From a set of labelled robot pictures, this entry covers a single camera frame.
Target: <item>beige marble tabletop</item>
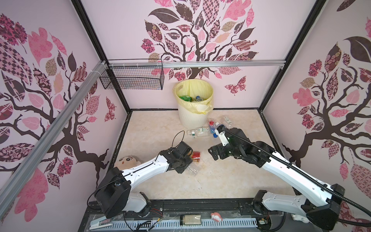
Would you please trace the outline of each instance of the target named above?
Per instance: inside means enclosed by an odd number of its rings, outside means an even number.
[[[213,110],[209,118],[220,121],[224,115],[232,120],[234,127],[242,129],[250,141],[260,140],[273,146],[257,110]],[[260,189],[294,194],[289,184],[253,164],[232,157],[214,161],[207,150],[220,143],[219,138],[188,136],[176,110],[134,111],[118,157],[134,156],[146,162],[170,148],[174,136],[182,130],[185,130],[184,142],[201,152],[200,162],[195,163],[199,172],[193,176],[187,170],[182,174],[167,171],[146,180],[133,191],[144,192],[150,199],[254,197]],[[182,134],[176,137],[174,145],[180,142]]]

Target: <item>black wire mesh basket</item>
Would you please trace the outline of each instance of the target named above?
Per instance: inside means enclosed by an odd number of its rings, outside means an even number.
[[[148,62],[133,63],[133,60]],[[161,59],[125,59],[125,61],[129,62],[110,66],[101,74],[104,89],[162,90],[165,76]]]

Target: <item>yellow trash bag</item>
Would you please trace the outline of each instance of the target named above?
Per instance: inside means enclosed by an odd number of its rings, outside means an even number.
[[[173,88],[173,93],[179,105],[194,114],[207,114],[213,110],[213,88],[209,83],[199,79],[188,79],[179,82]],[[192,99],[197,96],[204,100],[199,102],[184,101],[180,96],[188,95]]]

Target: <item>wall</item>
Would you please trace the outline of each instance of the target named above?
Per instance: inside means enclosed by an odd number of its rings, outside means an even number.
[[[109,59],[178,62],[285,59],[314,2],[90,0],[83,4]],[[277,71],[276,66],[166,69],[162,91],[123,92],[131,108],[177,108],[173,86],[202,78],[214,88],[215,107],[259,107]]]
[[[367,209],[371,208],[370,8],[367,0],[329,1],[264,111],[291,162],[316,178],[345,187],[345,196]],[[369,220],[347,204],[342,204],[341,218]],[[369,230],[340,223],[334,229]]]
[[[99,61],[69,0],[8,1],[0,18],[0,185]],[[98,81],[15,199],[1,231],[76,231],[126,113]]]

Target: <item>tree decal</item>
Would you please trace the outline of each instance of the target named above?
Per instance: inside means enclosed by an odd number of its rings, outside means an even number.
[[[72,91],[78,90],[79,87],[76,83],[85,80],[87,76],[86,64],[82,62],[82,65],[78,67],[72,52],[67,56],[67,50],[63,43],[54,36],[48,36],[44,28],[39,28],[39,34],[32,32],[28,36],[29,47],[36,60],[31,71],[25,59],[12,47],[17,44],[17,41],[21,44],[26,41],[22,39],[23,37],[18,38],[15,32],[12,32],[20,27],[19,23],[13,27],[14,23],[3,14],[0,18],[0,25],[2,29],[0,35],[8,41],[0,38],[2,69],[0,78],[3,79],[7,90],[7,92],[0,93],[0,99],[6,102],[0,104],[0,121],[7,120],[0,122],[0,144],[7,141],[13,133],[28,135],[40,140],[60,111],[71,100]],[[16,40],[12,40],[10,32],[13,33]],[[56,50],[57,54],[50,53],[54,45],[48,40],[53,41],[58,49]],[[48,59],[45,67],[37,66],[41,59],[49,57],[51,58]],[[98,185],[99,172],[107,167],[108,162],[103,163],[103,161],[108,149],[104,154],[98,156],[80,148],[80,142],[85,141],[84,135],[89,133],[87,125],[94,123],[97,119],[94,116],[99,105],[99,96],[94,95],[96,88],[97,82],[63,128],[64,137],[50,147],[45,159],[41,161],[48,163],[41,175],[52,186],[60,188],[60,178],[73,172],[73,165],[80,162],[94,164],[96,185]],[[24,104],[26,96],[31,105]],[[115,108],[114,104],[110,104],[109,107],[110,111]],[[12,114],[15,113],[19,116],[9,121]],[[12,162],[25,158],[33,147],[34,145],[29,143],[17,143],[0,148],[0,161],[9,162],[6,167],[0,166],[0,171],[15,171],[20,164],[11,165]],[[32,215],[27,221],[31,220],[36,213]]]
[[[254,19],[254,11],[252,7],[246,9],[251,0],[221,1],[225,2],[224,7],[229,5],[224,15],[219,12],[219,0],[182,0],[175,1],[174,5],[170,0],[155,2],[166,8],[155,9],[148,15],[145,28],[150,39],[143,39],[141,45],[146,53],[150,53],[152,62],[157,62],[156,59],[166,62],[239,61],[251,60],[257,54],[248,51],[257,43],[257,40],[247,40],[254,30],[248,28]],[[152,23],[153,16],[162,23]],[[182,81],[209,78],[210,74],[222,78],[222,74],[230,75],[239,70],[238,67],[219,70],[175,68],[164,69],[164,74],[169,73],[169,79],[175,77]]]
[[[350,169],[358,189],[371,198],[371,171],[355,163],[358,159],[371,164],[371,145],[357,141],[361,137],[371,139],[368,106],[371,105],[371,71],[352,66],[353,59],[371,63],[371,41],[359,36],[345,40],[350,42],[350,54],[343,53],[336,43],[323,65],[321,60],[310,64],[310,77],[304,79],[300,83],[303,88],[293,94],[297,104],[303,107],[298,112],[306,128],[303,143],[299,150],[282,145],[292,156],[289,161],[300,167],[301,158],[305,157],[313,141],[323,140],[321,149],[328,149],[329,159],[341,156],[339,173],[342,178],[348,178]],[[342,121],[335,124],[335,119]],[[353,166],[344,157],[345,148],[351,153]]]

